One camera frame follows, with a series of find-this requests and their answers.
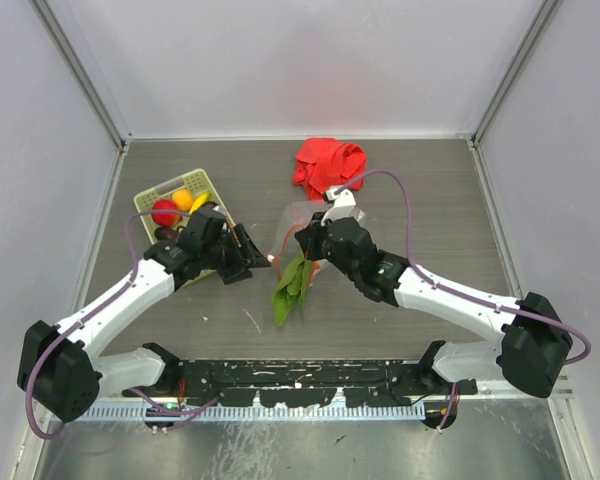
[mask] beige basket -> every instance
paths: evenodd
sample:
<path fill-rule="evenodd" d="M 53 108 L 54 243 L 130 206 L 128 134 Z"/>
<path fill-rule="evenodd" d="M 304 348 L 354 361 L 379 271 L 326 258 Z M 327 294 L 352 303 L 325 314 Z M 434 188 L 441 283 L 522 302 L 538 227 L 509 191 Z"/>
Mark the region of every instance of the beige basket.
<path fill-rule="evenodd" d="M 233 223 L 235 225 L 235 222 L 233 221 L 231 214 L 228 213 L 229 210 L 227 209 L 227 206 L 224 204 L 224 202 L 220 198 L 220 195 L 218 195 L 218 192 L 216 191 L 215 187 L 211 183 L 211 180 L 209 180 L 209 177 L 207 176 L 207 172 L 205 172 L 201 168 L 198 168 L 189 173 L 180 175 L 179 177 L 172 178 L 171 180 L 161 183 L 160 185 L 156 185 L 155 187 L 151 187 L 150 189 L 145 190 L 144 192 L 138 193 L 135 197 L 133 197 L 133 203 L 135 204 L 138 212 L 142 212 L 145 210 L 151 210 L 151 207 L 153 207 L 153 204 L 156 203 L 158 200 L 160 200 L 162 198 L 170 199 L 171 194 L 173 192 L 175 192 L 176 190 L 180 190 L 181 188 L 186 188 L 196 198 L 198 198 L 198 196 L 200 196 L 204 192 L 209 192 L 211 194 L 211 197 L 209 198 L 209 200 L 214 201 L 219 205 L 222 205 L 222 207 L 224 207 L 224 209 L 227 211 L 229 220 L 231 221 L 231 223 Z M 151 218 L 151 215 L 143 215 L 142 217 L 140 217 L 140 220 L 142 221 L 142 224 L 144 225 L 144 229 L 146 230 L 151 243 L 152 244 L 156 243 L 158 240 L 156 239 L 156 236 L 154 235 L 153 232 L 156 230 L 156 228 L 159 227 L 159 225 L 153 221 L 153 219 Z M 174 225 L 174 228 L 176 228 L 180 225 L 182 225 L 182 226 L 186 225 L 187 220 L 188 220 L 188 218 L 183 217 L 176 225 Z M 214 271 L 215 270 L 204 270 L 198 276 L 198 278 L 196 278 L 196 280 L 204 278 L 207 275 L 214 273 Z"/>

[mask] red towel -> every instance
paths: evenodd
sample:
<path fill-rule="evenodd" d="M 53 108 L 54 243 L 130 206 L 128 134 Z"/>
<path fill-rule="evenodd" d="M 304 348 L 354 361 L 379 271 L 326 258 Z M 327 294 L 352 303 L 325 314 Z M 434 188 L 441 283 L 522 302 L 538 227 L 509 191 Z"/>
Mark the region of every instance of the red towel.
<path fill-rule="evenodd" d="M 343 185 L 367 168 L 367 154 L 353 143 L 335 138 L 309 138 L 296 154 L 293 184 L 302 185 L 309 200 L 321 200 L 322 194 L 334 185 Z M 359 180 L 349 188 L 360 190 Z"/>

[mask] white wall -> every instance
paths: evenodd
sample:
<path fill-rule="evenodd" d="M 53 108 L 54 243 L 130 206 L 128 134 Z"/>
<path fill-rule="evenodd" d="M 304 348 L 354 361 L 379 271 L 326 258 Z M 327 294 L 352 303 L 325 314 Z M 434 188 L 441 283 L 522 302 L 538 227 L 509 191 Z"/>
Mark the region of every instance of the white wall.
<path fill-rule="evenodd" d="M 541 0 L 50 0 L 135 138 L 475 131 Z"/>
<path fill-rule="evenodd" d="M 483 149 L 526 287 L 593 342 L 568 374 L 600 458 L 600 0 L 562 3 Z"/>
<path fill-rule="evenodd" d="M 69 313 L 115 157 L 28 1 L 0 0 L 0 479 L 24 433 L 24 332 Z"/>

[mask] gray wooden tabletop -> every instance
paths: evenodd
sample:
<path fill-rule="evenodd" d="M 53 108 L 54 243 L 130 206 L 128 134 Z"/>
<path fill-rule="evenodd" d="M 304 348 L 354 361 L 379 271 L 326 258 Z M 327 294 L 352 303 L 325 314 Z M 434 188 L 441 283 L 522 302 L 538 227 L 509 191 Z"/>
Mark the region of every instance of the gray wooden tabletop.
<path fill-rule="evenodd" d="M 416 261 L 446 278 L 507 293 L 473 160 L 461 140 L 361 140 L 368 168 L 390 169 L 413 201 Z M 230 213 L 256 245 L 272 247 L 277 223 L 291 201 L 306 199 L 291 185 L 300 141 L 135 142 L 122 169 L 91 279 L 88 300 L 130 267 L 123 222 L 133 196 L 195 168 L 204 168 Z M 366 227 L 379 248 L 404 255 L 405 207 L 388 177 L 369 178 L 356 193 Z M 139 249 L 149 241 L 138 222 Z M 433 340 L 476 337 L 430 315 L 367 300 L 335 268 L 316 278 L 304 312 L 276 327 L 270 303 L 274 269 L 224 286 L 216 275 L 153 306 L 119 335 L 108 353 L 157 342 L 182 358 L 418 358 Z"/>

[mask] transparent plastic bag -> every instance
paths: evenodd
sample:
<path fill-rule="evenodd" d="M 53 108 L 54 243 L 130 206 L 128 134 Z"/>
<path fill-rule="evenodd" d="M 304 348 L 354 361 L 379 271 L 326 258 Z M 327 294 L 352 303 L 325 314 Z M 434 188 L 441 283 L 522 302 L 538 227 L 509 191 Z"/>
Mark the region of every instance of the transparent plastic bag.
<path fill-rule="evenodd" d="M 273 266 L 277 271 L 278 278 L 282 277 L 284 269 L 300 251 L 300 245 L 294 237 L 295 232 L 302 230 L 309 225 L 314 213 L 324 212 L 328 208 L 329 205 L 325 202 L 304 201 L 292 202 L 284 209 L 282 216 L 278 221 L 278 228 L 276 229 L 273 245 L 267 252 L 269 261 L 273 263 Z M 351 216 L 355 218 L 360 225 L 364 225 L 365 214 L 358 207 L 354 208 Z M 312 282 L 318 273 L 327 268 L 329 262 L 320 260 L 314 262 L 314 264 L 315 270 Z"/>

